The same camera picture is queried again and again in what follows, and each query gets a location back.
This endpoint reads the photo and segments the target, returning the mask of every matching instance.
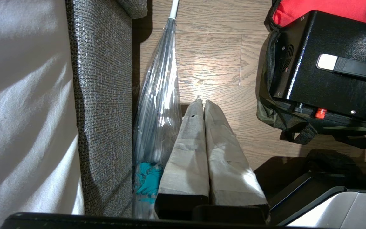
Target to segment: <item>black metal box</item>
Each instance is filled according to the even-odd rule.
[[[366,121],[366,79],[317,68],[321,54],[366,62],[366,23],[311,11],[280,30],[270,94]]]

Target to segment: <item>red fabric lining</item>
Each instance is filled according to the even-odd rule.
[[[366,22],[366,0],[282,0],[273,21],[283,27],[312,10]]]

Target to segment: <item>black case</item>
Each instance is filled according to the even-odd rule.
[[[366,135],[366,80],[316,67],[323,53],[366,62],[366,23],[311,11],[281,28],[272,19],[279,3],[273,2],[266,19],[271,34],[257,117],[282,129],[282,139],[290,142],[307,144],[316,134],[326,134],[366,148],[366,138],[349,138]],[[302,112],[295,112],[298,103],[305,104]],[[324,119],[315,118],[319,107],[328,110]]]

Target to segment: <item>gray upholstered sofa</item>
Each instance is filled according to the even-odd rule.
[[[132,18],[146,0],[66,0],[85,214],[132,214]]]

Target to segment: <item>sofa armrest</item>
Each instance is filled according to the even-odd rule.
[[[132,19],[145,17],[148,14],[148,3],[146,0],[118,0],[118,3],[121,4]]]

